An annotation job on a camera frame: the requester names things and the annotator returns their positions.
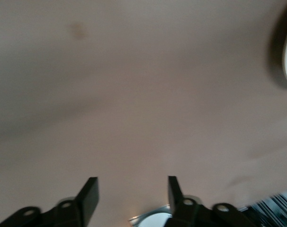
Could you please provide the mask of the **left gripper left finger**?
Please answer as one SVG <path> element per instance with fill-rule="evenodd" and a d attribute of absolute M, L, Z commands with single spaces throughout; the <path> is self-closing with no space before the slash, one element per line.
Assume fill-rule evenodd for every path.
<path fill-rule="evenodd" d="M 99 181 L 90 177 L 76 197 L 46 212 L 35 206 L 21 208 L 0 222 L 0 227 L 87 227 L 98 202 Z"/>

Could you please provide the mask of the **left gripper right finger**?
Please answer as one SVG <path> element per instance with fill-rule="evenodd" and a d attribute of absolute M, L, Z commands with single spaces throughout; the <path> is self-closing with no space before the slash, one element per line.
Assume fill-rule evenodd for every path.
<path fill-rule="evenodd" d="M 166 227 L 258 227 L 229 203 L 208 209 L 184 196 L 175 176 L 168 177 L 168 199 L 172 217 L 166 221 Z"/>

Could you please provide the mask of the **aluminium frame rack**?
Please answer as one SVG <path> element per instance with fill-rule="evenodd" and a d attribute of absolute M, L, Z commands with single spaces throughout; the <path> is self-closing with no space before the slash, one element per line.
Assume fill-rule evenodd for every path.
<path fill-rule="evenodd" d="M 287 191 L 238 210 L 257 227 L 287 227 Z"/>

